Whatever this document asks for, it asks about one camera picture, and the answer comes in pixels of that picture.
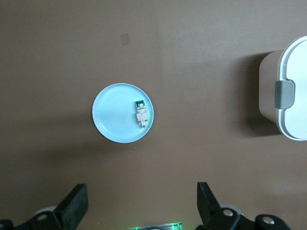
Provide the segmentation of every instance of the white plastic container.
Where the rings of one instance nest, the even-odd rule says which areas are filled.
[[[261,62],[259,109],[286,137],[307,140],[307,36]]]

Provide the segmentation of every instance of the gray latch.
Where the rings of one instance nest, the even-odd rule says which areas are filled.
[[[294,103],[295,85],[291,80],[279,80],[275,83],[275,107],[290,108]]]

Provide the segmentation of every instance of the light blue plate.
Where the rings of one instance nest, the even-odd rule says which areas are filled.
[[[135,102],[143,100],[148,123],[143,128],[137,122]],[[149,97],[140,88],[118,83],[104,88],[93,104],[94,123],[106,138],[129,143],[141,139],[153,124],[154,108]]]

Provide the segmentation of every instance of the screw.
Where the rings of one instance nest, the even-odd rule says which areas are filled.
[[[43,214],[43,215],[40,215],[40,216],[37,218],[37,220],[38,220],[38,221],[41,221],[41,220],[46,219],[47,217],[48,217],[47,215]]]
[[[274,220],[270,217],[264,217],[262,218],[263,222],[266,223],[266,224],[274,224]]]
[[[234,215],[233,212],[230,211],[229,209],[225,209],[223,213],[225,216],[228,216],[228,217],[232,217]]]

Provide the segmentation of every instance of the container lid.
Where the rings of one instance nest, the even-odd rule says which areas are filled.
[[[289,103],[289,107],[277,110],[279,129],[291,139],[307,140],[307,36],[295,40],[284,50],[279,72],[279,81],[290,83],[280,84],[288,97],[281,101]]]

